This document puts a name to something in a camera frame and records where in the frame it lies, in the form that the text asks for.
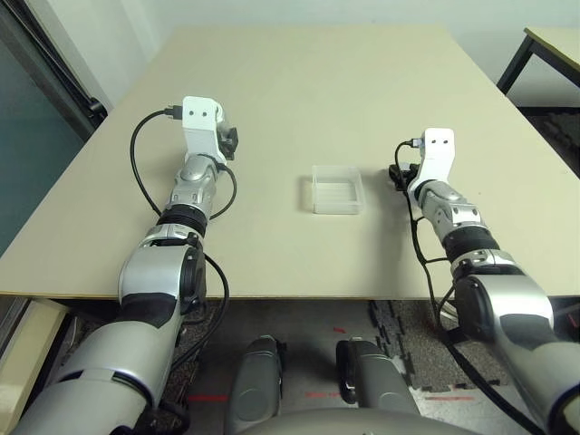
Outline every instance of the table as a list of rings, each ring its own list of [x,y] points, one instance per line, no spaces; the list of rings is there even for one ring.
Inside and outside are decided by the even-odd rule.
[[[221,102],[239,132],[237,201],[205,240],[233,297],[427,297],[403,197],[384,169],[399,142],[431,126],[455,130],[450,182],[478,204],[500,245],[549,294],[580,294],[578,180],[450,35],[430,25],[178,30],[5,252],[3,293],[116,297],[124,260],[156,221],[131,174],[131,132],[184,95]],[[157,118],[141,131],[137,162],[158,204],[184,152],[177,121]],[[361,215],[312,213],[315,164],[360,169]],[[230,193],[222,176],[215,209]],[[427,256],[442,254],[425,221],[420,239]],[[449,265],[431,269],[443,295]],[[209,268],[208,294],[221,292]]]
[[[508,93],[532,54],[580,86],[580,29],[527,27],[526,37],[499,78],[498,88]]]

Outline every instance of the black cable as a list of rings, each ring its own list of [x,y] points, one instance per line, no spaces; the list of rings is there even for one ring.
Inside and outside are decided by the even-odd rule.
[[[175,415],[179,419],[179,426],[164,431],[160,435],[181,435],[189,429],[191,419],[189,418],[189,413],[186,410],[177,404],[171,403],[170,401],[165,401],[164,399],[159,401],[159,408]]]
[[[427,260],[425,259],[425,256],[421,252],[421,245],[419,244],[419,239],[417,237],[417,222],[419,222],[421,218],[419,219],[413,218],[411,200],[409,199],[409,194],[407,192],[407,183],[405,182],[405,178],[402,176],[401,165],[399,164],[399,151],[404,146],[410,147],[411,144],[412,142],[407,140],[400,143],[397,146],[397,149],[395,151],[395,165],[397,166],[397,170],[399,171],[399,174],[401,176],[402,193],[407,201],[407,209],[409,211],[409,217],[411,222],[411,239],[413,243],[413,248],[415,249],[415,255],[417,256],[417,259],[419,260],[420,265],[423,268],[423,271],[425,272],[425,277],[427,279],[427,287],[429,288],[431,307],[433,309],[433,314],[435,315],[435,322],[436,325],[438,326],[440,339],[445,345],[445,347],[447,347],[447,350],[449,351],[449,353],[451,353],[451,356],[458,364],[460,369],[465,374],[468,375],[469,379],[488,397],[488,399],[490,399],[498,408],[500,408],[503,412],[505,412],[508,417],[510,417],[512,420],[514,420],[517,424],[519,424],[528,432],[534,435],[543,435],[544,434],[543,430],[541,430],[532,420],[530,420],[520,410],[518,410],[511,403],[506,401],[506,399],[504,399],[501,394],[499,394],[496,390],[493,389],[493,387],[491,387],[491,385],[489,385],[489,383],[484,379],[483,376],[481,376],[478,370],[471,364],[471,362],[469,362],[469,360],[463,355],[463,353],[461,353],[455,347],[453,342],[450,340],[447,331],[443,328],[441,324],[440,316],[438,315],[438,313],[440,312],[440,308],[437,305],[437,301],[435,300],[433,283],[431,281],[429,269],[427,268]],[[448,291],[448,295],[446,295],[448,298],[452,294],[452,289],[453,287]]]
[[[227,283],[226,274],[221,270],[218,263],[216,263],[210,256],[206,255],[206,261],[210,263],[214,269],[216,269],[217,274],[221,278],[221,282],[224,285],[224,298],[219,305],[218,310],[211,318],[211,324],[206,331],[206,333],[199,339],[193,346],[187,349],[179,358],[177,358],[171,365],[171,370],[174,371],[180,367],[185,361],[191,358],[201,347],[209,340],[209,337],[217,330],[224,320],[226,315],[227,305],[229,303],[229,285]]]
[[[443,309],[443,305],[445,305],[445,303],[448,301],[451,295],[453,295],[453,292],[455,292],[455,286],[452,285],[451,288],[448,290],[448,292],[440,300],[439,305],[437,305],[437,314],[435,317],[435,321],[439,324],[439,327],[441,329],[443,328],[443,325],[441,324],[441,310]]]
[[[428,265],[431,263],[439,263],[439,261],[449,261],[446,257],[442,256],[441,258],[432,258],[431,260],[425,260],[425,263]]]
[[[188,319],[184,320],[181,324],[190,325],[190,324],[203,324],[209,317],[209,310],[208,310],[208,303],[204,302],[201,306],[201,316],[195,319]]]
[[[139,131],[141,130],[143,125],[145,125],[148,121],[150,121],[151,119],[153,119],[157,116],[160,116],[160,115],[168,115],[168,116],[173,117],[173,119],[181,119],[182,109],[183,108],[181,106],[170,106],[163,111],[155,111],[153,113],[150,113],[145,118],[143,118],[139,122],[139,124],[137,124],[137,127],[135,127],[135,130],[133,131],[133,134],[130,137],[129,154],[130,154],[130,164],[131,164],[131,167],[133,169],[133,175],[135,176],[135,179],[137,180],[137,184],[139,185],[141,193],[143,194],[145,199],[147,199],[147,202],[149,202],[149,205],[151,206],[153,211],[155,213],[157,213],[158,216],[161,216],[161,210],[159,210],[159,208],[153,202],[153,199],[151,199],[149,193],[145,189],[145,186],[143,186],[143,182],[141,181],[141,178],[139,175],[139,170],[137,169],[137,164],[135,162],[135,142],[137,139],[137,135],[139,134]],[[223,165],[221,163],[217,163],[217,161],[215,159],[213,159],[213,160],[214,160],[214,163],[216,163],[217,170],[224,170],[225,172],[227,172],[229,177],[232,179],[233,192],[232,192],[232,197],[228,201],[228,203],[221,210],[219,210],[217,213],[212,215],[210,217],[210,219],[216,218],[216,217],[224,214],[226,212],[226,210],[228,210],[231,207],[231,205],[234,203],[234,200],[236,199],[236,194],[237,194],[237,181],[236,181],[236,176],[234,175],[234,172],[230,168],[228,168],[226,165]],[[223,270],[221,270],[221,267],[219,267],[218,263],[216,263],[210,256],[205,254],[205,258],[206,258],[206,261],[208,263],[210,263],[214,267],[214,269],[216,269],[217,274],[221,278],[221,282],[224,286],[224,298],[222,299],[221,304],[220,304],[217,312],[212,316],[211,324],[210,324],[208,330],[206,331],[206,333],[201,337],[201,339],[199,341],[197,341],[193,346],[191,346],[189,349],[187,349],[178,359],[176,359],[173,362],[173,364],[171,365],[172,371],[177,369],[178,367],[180,367],[181,364],[183,364],[185,361],[187,361],[189,358],[191,358],[191,356],[193,356],[199,349],[201,349],[201,347],[208,341],[211,334],[213,334],[217,330],[219,325],[224,320],[224,316],[226,315],[227,305],[229,304],[229,285],[227,283],[226,274],[224,274]]]
[[[143,182],[141,181],[141,177],[139,175],[139,170],[137,169],[137,163],[135,162],[135,141],[137,140],[137,135],[139,134],[139,131],[141,130],[141,128],[143,127],[143,125],[145,125],[149,120],[152,120],[156,116],[165,115],[165,114],[167,114],[167,111],[166,110],[163,110],[163,111],[155,111],[155,112],[150,113],[149,115],[147,115],[145,118],[143,118],[139,122],[139,124],[137,124],[137,127],[135,127],[135,130],[133,131],[133,134],[131,134],[131,136],[130,136],[130,146],[129,146],[130,166],[133,169],[133,175],[135,176],[135,180],[137,181],[137,184],[139,185],[139,189],[141,190],[141,193],[143,194],[143,196],[145,197],[145,199],[147,199],[147,202],[149,202],[149,205],[151,206],[151,208],[153,209],[153,211],[155,213],[157,213],[157,216],[161,216],[161,210],[153,202],[153,199],[151,199],[151,197],[149,196],[149,193],[145,189],[145,186],[143,186]]]
[[[236,195],[237,195],[237,180],[236,180],[236,176],[234,175],[234,171],[232,169],[228,168],[226,165],[223,165],[221,163],[218,163],[217,164],[217,170],[224,170],[225,172],[227,172],[227,174],[229,175],[229,177],[232,179],[232,186],[233,186],[234,190],[232,191],[232,196],[229,199],[229,201],[227,202],[227,204],[221,210],[219,210],[216,213],[214,213],[213,215],[211,215],[209,217],[210,219],[215,219],[218,216],[221,216],[224,213],[226,213],[226,211],[230,207],[232,207],[232,204],[236,200]]]
[[[135,161],[135,143],[137,141],[137,135],[139,134],[139,131],[143,128],[143,125],[145,125],[148,121],[150,121],[153,118],[160,116],[160,115],[169,115],[169,116],[172,116],[176,120],[181,119],[181,111],[182,111],[181,106],[170,106],[169,108],[164,109],[162,111],[155,111],[153,113],[150,113],[145,118],[143,118],[139,122],[139,124],[137,124],[137,127],[135,127],[135,130],[133,131],[133,134],[131,134],[131,136],[130,136],[129,157],[130,157],[130,166],[133,169],[133,175],[135,176],[135,180],[137,181],[137,184],[139,185],[139,189],[141,190],[141,193],[143,194],[145,199],[147,199],[147,202],[149,203],[149,205],[151,206],[153,211],[155,213],[157,213],[157,216],[161,216],[161,210],[159,209],[159,207],[157,207],[157,204],[155,204],[155,202],[153,202],[153,199],[151,199],[151,196],[149,195],[149,193],[145,189],[145,186],[143,185],[143,181],[141,180],[141,177],[139,175],[139,170],[137,169],[137,163]],[[212,159],[214,161],[214,164],[216,165],[216,169],[218,171],[224,170],[225,172],[227,172],[227,174],[229,175],[229,177],[232,180],[232,185],[233,185],[232,196],[229,199],[229,201],[227,202],[227,204],[221,210],[219,210],[218,212],[214,213],[213,215],[211,215],[209,217],[209,219],[214,219],[214,218],[217,218],[218,216],[221,216],[224,213],[226,213],[226,211],[230,207],[232,207],[232,204],[236,200],[236,195],[237,195],[236,175],[234,174],[234,171],[232,169],[228,168],[226,165],[224,165],[222,163],[218,163],[218,161],[216,159],[214,159],[213,157],[211,157],[207,154],[199,154],[199,155]]]

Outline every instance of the white wall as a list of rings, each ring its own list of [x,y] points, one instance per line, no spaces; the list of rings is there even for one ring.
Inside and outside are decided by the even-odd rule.
[[[580,0],[27,1],[108,108],[181,24],[442,24],[493,82],[524,38],[524,27],[580,28]],[[580,91],[537,58],[509,97],[517,105],[580,106]]]

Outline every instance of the clear plastic container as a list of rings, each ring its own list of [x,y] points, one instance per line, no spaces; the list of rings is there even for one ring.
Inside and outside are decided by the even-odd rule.
[[[363,181],[357,168],[312,166],[314,213],[357,215],[363,210]]]

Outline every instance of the silver robot arm segment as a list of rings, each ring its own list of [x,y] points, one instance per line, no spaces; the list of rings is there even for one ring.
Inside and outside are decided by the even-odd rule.
[[[490,346],[548,432],[580,431],[580,345],[556,338],[545,292],[499,248],[477,206],[447,184],[452,157],[426,158],[454,155],[452,131],[428,129],[415,144],[422,160],[408,194],[451,262],[462,332]]]
[[[203,237],[218,165],[237,145],[213,100],[186,97],[183,119],[185,165],[157,224],[121,270],[119,316],[81,344],[13,434],[109,434],[132,429],[146,407],[159,406],[182,318],[205,298]]]

